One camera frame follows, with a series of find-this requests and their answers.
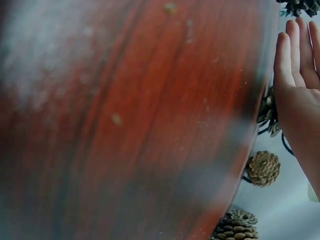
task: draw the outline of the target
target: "wooden surface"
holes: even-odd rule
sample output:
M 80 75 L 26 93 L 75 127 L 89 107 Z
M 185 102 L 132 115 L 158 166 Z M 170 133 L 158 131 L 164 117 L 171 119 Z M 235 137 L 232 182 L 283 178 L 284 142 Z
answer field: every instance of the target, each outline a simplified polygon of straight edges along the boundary
M 2 240 L 205 240 L 270 80 L 271 0 L 1 2 Z

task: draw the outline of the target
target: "finger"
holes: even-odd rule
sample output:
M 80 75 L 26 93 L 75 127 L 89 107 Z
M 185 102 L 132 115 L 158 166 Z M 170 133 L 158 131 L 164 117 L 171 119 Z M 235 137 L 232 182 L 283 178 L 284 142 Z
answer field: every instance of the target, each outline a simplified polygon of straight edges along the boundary
M 274 58 L 274 90 L 283 90 L 295 87 L 295 80 L 291 71 L 291 46 L 289 36 L 282 32 L 278 35 Z
M 315 60 L 310 41 L 308 24 L 301 17 L 297 17 L 300 30 L 300 74 L 309 89 L 320 88 L 320 80 L 315 69 Z
M 320 36 L 319 36 L 319 28 L 317 27 L 314 21 L 309 23 L 310 27 L 310 36 L 312 40 L 313 46 L 313 57 L 315 63 L 315 69 L 318 75 L 320 74 Z
M 291 46 L 291 71 L 297 87 L 305 87 L 305 81 L 300 74 L 300 32 L 294 20 L 286 22 L 285 32 L 289 35 Z

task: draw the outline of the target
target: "pine cone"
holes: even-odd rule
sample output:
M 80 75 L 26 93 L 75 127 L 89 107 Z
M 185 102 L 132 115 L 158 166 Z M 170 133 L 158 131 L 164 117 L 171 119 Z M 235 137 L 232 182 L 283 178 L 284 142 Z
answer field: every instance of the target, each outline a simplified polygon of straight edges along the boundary
M 258 223 L 255 215 L 242 209 L 231 210 L 228 214 L 230 214 L 232 220 L 239 221 L 247 226 L 255 225 Z
M 258 232 L 253 226 L 232 220 L 226 215 L 215 228 L 212 240 L 257 240 Z
M 268 89 L 267 96 L 261 100 L 260 109 L 257 117 L 259 128 L 263 127 L 269 122 L 267 131 L 271 137 L 275 137 L 279 132 L 278 112 L 274 95 L 274 87 Z
M 250 157 L 246 172 L 254 185 L 265 187 L 272 184 L 280 173 L 279 159 L 268 151 L 258 151 Z
M 300 17 L 304 10 L 310 17 L 317 15 L 320 10 L 320 0 L 276 0 L 278 3 L 287 3 L 285 6 L 287 14 Z

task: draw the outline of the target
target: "black wire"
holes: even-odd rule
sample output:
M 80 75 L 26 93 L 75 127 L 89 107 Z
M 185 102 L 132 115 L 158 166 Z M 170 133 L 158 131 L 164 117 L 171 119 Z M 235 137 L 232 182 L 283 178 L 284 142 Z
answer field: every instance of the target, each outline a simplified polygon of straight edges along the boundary
M 265 129 L 262 129 L 260 131 L 258 131 L 258 136 L 261 135 L 261 134 L 264 134 L 265 132 L 268 131 L 268 127 L 266 127 Z M 284 135 L 284 132 L 281 133 L 281 141 L 282 141 L 282 144 L 284 146 L 284 148 L 292 155 L 292 156 L 295 156 L 294 155 L 294 152 L 290 149 L 290 147 L 287 145 L 286 143 L 286 140 L 285 140 L 285 135 Z
M 285 147 L 285 149 L 286 149 L 292 156 L 295 156 L 295 155 L 294 155 L 294 152 L 293 152 L 293 151 L 288 147 L 288 145 L 286 144 L 284 132 L 282 132 L 282 134 L 281 134 L 281 140 L 282 140 L 282 144 L 283 144 L 283 146 Z
M 265 132 L 268 131 L 268 128 L 269 127 L 266 127 L 265 129 L 261 130 L 261 131 L 258 131 L 258 135 L 261 135 L 261 134 L 264 134 Z
M 242 176 L 242 179 L 245 180 L 247 183 L 252 184 L 252 181 L 246 176 Z

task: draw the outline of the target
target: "hand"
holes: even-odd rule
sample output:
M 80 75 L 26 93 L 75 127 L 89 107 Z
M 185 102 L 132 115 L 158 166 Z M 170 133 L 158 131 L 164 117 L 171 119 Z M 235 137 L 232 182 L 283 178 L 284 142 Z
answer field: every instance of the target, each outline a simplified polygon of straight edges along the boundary
M 289 20 L 285 33 L 279 34 L 276 46 L 275 102 L 280 127 L 318 197 L 320 195 L 319 75 L 319 28 L 314 22 L 310 22 L 308 27 L 302 18 L 297 18 L 296 21 Z

